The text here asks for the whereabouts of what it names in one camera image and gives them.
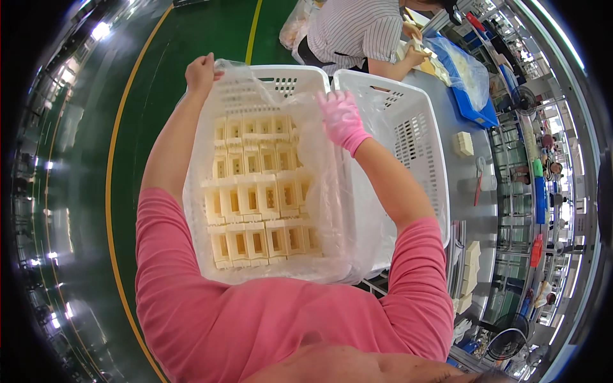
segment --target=hair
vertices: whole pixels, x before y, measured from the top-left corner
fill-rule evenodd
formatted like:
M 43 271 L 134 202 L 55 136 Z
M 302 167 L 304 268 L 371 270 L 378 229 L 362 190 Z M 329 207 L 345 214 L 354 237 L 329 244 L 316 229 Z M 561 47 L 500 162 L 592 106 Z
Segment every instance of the hair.
M 489 371 L 481 373 L 473 383 L 511 383 L 515 382 L 503 370 L 492 368 Z

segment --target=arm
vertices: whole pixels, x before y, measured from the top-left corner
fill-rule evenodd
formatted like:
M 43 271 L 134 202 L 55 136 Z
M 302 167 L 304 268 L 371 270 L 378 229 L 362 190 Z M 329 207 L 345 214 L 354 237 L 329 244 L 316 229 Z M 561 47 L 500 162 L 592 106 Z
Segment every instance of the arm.
M 402 233 L 412 222 L 435 217 L 428 196 L 411 172 L 392 153 L 364 131 L 349 92 L 318 94 L 328 138 L 347 149 L 364 169 L 381 205 Z
M 140 184 L 141 191 L 146 188 L 165 190 L 181 207 L 198 117 L 213 81 L 223 74 L 213 72 L 214 62 L 213 54 L 209 53 L 188 65 L 185 71 L 187 95 L 172 112 L 153 144 Z
M 368 58 L 368 73 L 402 81 L 414 66 L 420 65 L 429 56 L 430 54 L 417 52 L 413 49 L 413 46 L 410 46 L 405 58 L 395 64 Z
M 411 172 L 389 150 L 373 138 L 358 146 L 355 159 L 360 164 L 398 234 L 412 222 L 435 217 L 430 200 Z

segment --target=blue tray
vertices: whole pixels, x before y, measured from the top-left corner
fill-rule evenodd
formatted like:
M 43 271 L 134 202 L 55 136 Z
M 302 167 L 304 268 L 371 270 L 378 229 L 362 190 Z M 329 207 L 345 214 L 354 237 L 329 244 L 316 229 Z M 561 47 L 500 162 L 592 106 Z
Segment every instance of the blue tray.
M 547 211 L 547 196 L 545 193 L 545 179 L 543 177 L 535 177 L 535 194 L 536 194 L 536 219 L 537 224 L 545 224 L 545 212 Z
M 443 64 L 445 69 L 447 69 L 450 76 L 460 77 L 453 61 L 451 61 L 451 57 L 449 57 L 449 55 L 447 54 L 447 51 L 437 47 L 434 44 L 432 44 L 432 50 L 438 55 L 438 60 L 441 62 L 441 64 Z M 476 111 L 470 104 L 470 99 L 468 98 L 468 93 L 466 93 L 466 91 L 457 88 L 451 88 L 451 90 L 453 90 L 454 92 L 455 99 L 458 103 L 458 108 L 460 109 L 460 114 L 462 116 L 478 123 L 484 129 L 488 129 L 492 126 L 498 125 L 498 119 L 496 119 L 496 111 L 494 110 L 494 106 L 492 105 L 491 99 L 487 100 L 487 104 L 482 110 Z

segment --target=striped shirt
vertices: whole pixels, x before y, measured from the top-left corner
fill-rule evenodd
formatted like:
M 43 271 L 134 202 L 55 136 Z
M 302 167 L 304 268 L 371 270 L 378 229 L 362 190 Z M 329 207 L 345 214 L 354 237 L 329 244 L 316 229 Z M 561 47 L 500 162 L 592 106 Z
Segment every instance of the striped shirt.
M 328 0 L 306 36 L 309 49 L 332 76 L 362 68 L 364 58 L 396 62 L 402 33 L 398 0 Z

